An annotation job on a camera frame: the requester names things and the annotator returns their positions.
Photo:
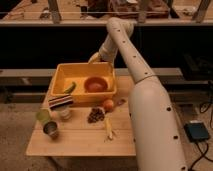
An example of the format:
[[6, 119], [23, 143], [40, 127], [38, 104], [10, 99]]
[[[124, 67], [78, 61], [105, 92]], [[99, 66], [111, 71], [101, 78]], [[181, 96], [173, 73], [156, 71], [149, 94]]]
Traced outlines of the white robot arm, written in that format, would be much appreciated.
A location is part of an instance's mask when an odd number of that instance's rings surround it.
[[128, 103], [138, 171], [187, 171], [170, 97], [130, 41], [133, 23], [112, 17], [106, 28], [99, 58], [112, 63], [120, 54], [134, 82]]

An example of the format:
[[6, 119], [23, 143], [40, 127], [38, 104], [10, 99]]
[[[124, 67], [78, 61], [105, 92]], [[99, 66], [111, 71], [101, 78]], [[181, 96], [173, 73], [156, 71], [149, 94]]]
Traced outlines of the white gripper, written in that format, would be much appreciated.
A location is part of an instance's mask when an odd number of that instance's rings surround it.
[[99, 48], [99, 53], [98, 52], [94, 53], [88, 60], [88, 63], [91, 64], [95, 62], [100, 62], [102, 59], [103, 61], [113, 64], [116, 55], [117, 55], [117, 45], [110, 36], [107, 36], [104, 43]]

